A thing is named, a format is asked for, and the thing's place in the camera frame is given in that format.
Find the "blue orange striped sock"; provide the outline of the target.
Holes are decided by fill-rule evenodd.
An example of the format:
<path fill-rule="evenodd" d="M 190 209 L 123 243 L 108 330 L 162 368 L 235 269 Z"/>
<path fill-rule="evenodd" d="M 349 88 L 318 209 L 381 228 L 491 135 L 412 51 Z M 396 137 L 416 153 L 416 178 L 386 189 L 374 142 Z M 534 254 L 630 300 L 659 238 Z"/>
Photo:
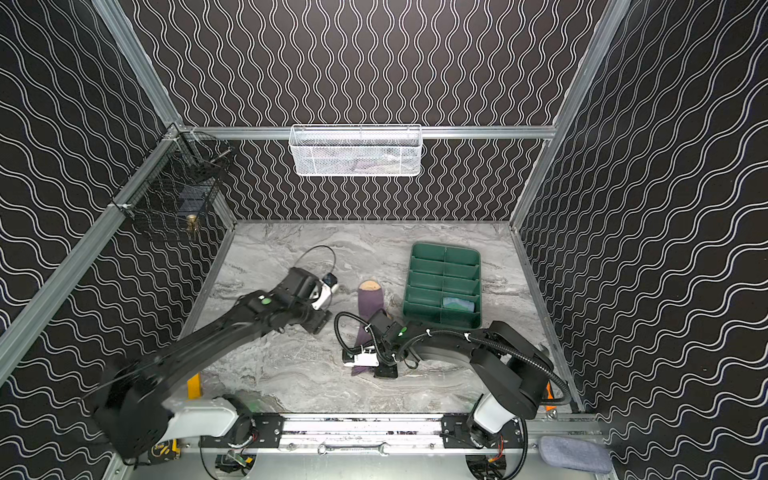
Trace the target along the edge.
<path fill-rule="evenodd" d="M 474 313 L 476 304 L 471 300 L 458 297 L 444 297 L 442 299 L 442 308 L 467 313 Z"/>

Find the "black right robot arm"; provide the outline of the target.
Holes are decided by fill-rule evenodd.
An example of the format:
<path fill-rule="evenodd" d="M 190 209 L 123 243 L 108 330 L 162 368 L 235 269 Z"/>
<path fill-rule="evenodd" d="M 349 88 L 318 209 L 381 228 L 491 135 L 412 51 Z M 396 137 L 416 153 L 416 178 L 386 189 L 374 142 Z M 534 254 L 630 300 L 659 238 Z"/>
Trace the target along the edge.
<path fill-rule="evenodd" d="M 572 402 L 568 383 L 548 356 L 510 325 L 494 321 L 486 328 L 460 331 L 405 325 L 380 310 L 363 329 L 379 361 L 387 366 L 417 367 L 439 361 L 466 364 L 479 377 L 496 404 L 510 414 L 533 419 L 542 406 Z"/>

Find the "green divided plastic tray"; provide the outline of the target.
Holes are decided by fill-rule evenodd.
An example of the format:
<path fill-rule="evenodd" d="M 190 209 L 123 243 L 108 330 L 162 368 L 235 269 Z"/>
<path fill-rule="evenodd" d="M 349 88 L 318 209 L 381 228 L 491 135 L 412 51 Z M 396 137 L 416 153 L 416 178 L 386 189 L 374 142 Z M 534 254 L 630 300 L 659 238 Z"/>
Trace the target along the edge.
<path fill-rule="evenodd" d="M 412 246 L 403 296 L 407 322 L 473 330 L 482 325 L 482 257 L 471 248 L 417 242 Z M 444 297 L 476 304 L 474 313 L 442 308 Z"/>

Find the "purple striped sock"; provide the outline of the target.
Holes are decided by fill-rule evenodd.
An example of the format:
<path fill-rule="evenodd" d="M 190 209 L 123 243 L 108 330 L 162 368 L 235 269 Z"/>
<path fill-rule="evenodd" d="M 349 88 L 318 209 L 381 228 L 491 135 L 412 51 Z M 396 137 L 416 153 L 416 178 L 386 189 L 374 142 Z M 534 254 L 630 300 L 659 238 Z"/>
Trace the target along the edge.
<path fill-rule="evenodd" d="M 366 280 L 358 287 L 358 316 L 364 320 L 369 320 L 377 311 L 384 309 L 384 290 L 375 280 Z M 370 340 L 372 337 L 364 330 L 363 326 L 358 328 L 355 346 L 360 346 Z M 357 376 L 370 371 L 370 367 L 355 366 L 352 368 L 351 375 Z"/>

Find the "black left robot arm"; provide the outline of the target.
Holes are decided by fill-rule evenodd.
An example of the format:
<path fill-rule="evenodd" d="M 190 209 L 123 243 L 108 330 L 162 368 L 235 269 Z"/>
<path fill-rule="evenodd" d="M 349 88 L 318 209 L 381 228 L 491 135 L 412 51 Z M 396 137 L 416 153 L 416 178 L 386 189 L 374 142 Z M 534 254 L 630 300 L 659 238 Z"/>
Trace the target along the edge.
<path fill-rule="evenodd" d="M 272 332 L 299 325 L 318 334 L 330 320 L 328 304 L 338 279 L 289 269 L 272 290 L 240 297 L 217 320 L 154 353 L 107 362 L 100 384 L 85 397 L 91 419 L 124 460 L 153 446 L 189 437 L 250 436 L 250 411 L 233 395 L 180 400 L 175 394 L 196 374 L 231 351 Z"/>

